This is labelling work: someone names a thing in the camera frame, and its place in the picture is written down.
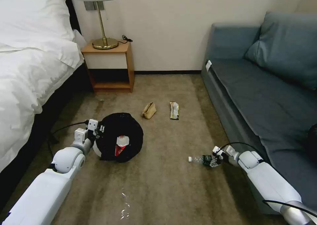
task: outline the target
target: brass lamp base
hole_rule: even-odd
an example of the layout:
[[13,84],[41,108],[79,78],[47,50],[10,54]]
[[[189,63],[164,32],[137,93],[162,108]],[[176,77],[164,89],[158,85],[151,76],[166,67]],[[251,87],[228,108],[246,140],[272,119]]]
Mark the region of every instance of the brass lamp base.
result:
[[107,38],[106,41],[104,41],[104,40],[105,39],[100,38],[100,39],[93,41],[92,42],[93,48],[106,50],[106,49],[115,48],[119,45],[119,42],[116,39]]

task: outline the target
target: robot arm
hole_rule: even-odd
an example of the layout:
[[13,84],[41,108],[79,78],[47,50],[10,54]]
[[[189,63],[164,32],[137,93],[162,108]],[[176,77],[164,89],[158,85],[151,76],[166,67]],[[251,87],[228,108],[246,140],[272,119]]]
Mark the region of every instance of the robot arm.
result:
[[[294,205],[316,214],[302,204],[300,194],[271,165],[264,162],[257,152],[245,151],[240,154],[230,145],[224,152],[216,146],[213,149],[213,156],[218,161],[217,165],[224,160],[240,166],[265,200]],[[310,221],[317,224],[317,218],[309,213],[279,203],[267,204],[274,211],[281,213],[290,225],[306,225]]]
[[35,178],[2,224],[50,224],[68,194],[73,178],[85,163],[98,129],[98,121],[93,119],[89,120],[87,129],[77,129],[72,145],[54,155],[52,168]]

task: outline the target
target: wall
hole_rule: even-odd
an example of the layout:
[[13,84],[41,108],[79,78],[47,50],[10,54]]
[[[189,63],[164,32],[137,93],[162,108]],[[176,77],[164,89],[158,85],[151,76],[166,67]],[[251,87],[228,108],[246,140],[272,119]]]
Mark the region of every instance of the wall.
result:
[[317,0],[300,0],[296,12],[317,14]]
[[[267,10],[294,12],[299,0],[113,0],[102,12],[106,35],[133,39],[136,70],[200,70],[214,22],[263,21]],[[83,36],[101,37],[96,11],[74,1]]]

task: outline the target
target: snack wrapper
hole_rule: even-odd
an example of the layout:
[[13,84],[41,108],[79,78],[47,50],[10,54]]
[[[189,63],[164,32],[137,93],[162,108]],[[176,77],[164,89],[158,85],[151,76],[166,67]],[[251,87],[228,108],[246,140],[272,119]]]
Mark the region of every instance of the snack wrapper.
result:
[[174,120],[179,120],[179,114],[178,114],[178,111],[179,111],[179,105],[178,103],[174,102],[174,101],[170,101],[169,102],[170,105],[171,105],[171,119],[174,119]]

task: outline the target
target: carpet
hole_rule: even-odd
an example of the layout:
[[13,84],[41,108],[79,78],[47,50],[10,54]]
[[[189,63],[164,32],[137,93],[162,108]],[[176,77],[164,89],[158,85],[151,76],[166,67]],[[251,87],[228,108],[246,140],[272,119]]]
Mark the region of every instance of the carpet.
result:
[[[169,101],[179,104],[179,120],[169,118]],[[149,102],[157,112],[147,120],[141,111]],[[260,214],[240,168],[188,162],[228,142],[200,75],[136,75],[131,94],[78,94],[54,129],[115,112],[140,123],[142,150],[123,164],[90,151],[52,224],[286,224],[281,216]],[[54,152],[72,143],[76,128],[56,135]],[[43,145],[0,218],[50,161]]]

